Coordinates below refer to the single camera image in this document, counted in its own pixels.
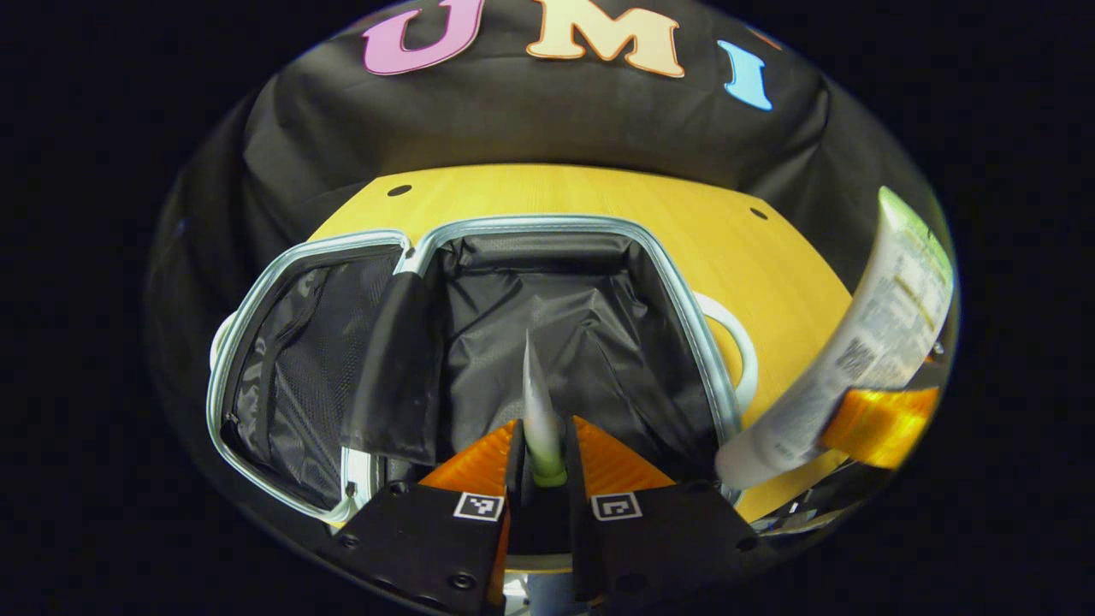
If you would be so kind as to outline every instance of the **yellow wooden surface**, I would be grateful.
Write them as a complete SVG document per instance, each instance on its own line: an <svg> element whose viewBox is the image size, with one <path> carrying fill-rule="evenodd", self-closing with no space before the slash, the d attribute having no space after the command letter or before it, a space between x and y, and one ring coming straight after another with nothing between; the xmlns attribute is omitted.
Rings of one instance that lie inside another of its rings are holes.
<svg viewBox="0 0 1095 616"><path fill-rule="evenodd" d="M402 185L411 189L388 196ZM760 382L745 416L746 426L809 365L851 302L825 259L763 200L705 184L611 168L493 164L378 177L311 239L394 228L417 243L446 222L520 213L616 216L649 229L692 289L726 305L757 348ZM734 340L716 323L708 321L708 325L737 384L741 360ZM829 452L748 490L738 513L749 522L770 513L845 457Z"/></svg>

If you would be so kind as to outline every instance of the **suitcase handle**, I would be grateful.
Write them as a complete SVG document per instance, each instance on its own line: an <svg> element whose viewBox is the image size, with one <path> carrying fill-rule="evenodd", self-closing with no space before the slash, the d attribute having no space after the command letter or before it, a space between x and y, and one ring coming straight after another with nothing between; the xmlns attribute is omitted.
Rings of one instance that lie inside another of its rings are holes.
<svg viewBox="0 0 1095 616"><path fill-rule="evenodd" d="M746 409L749 408L757 395L757 380L759 377L757 349L741 322L731 315L722 303L702 292L692 291L692 294L695 295L703 314L730 333L730 337L734 338L734 342L738 347L738 352L741 353L741 381L734 388L734 397L737 399L738 412L745 415Z"/></svg>
<svg viewBox="0 0 1095 616"><path fill-rule="evenodd" d="M210 372L217 368L217 357L220 356L220 348L224 346L224 338L228 337L228 330L232 327L232 323L234 321L235 313L232 313L223 322L221 322L220 327L217 328L217 334L212 337L212 345L209 346Z"/></svg>

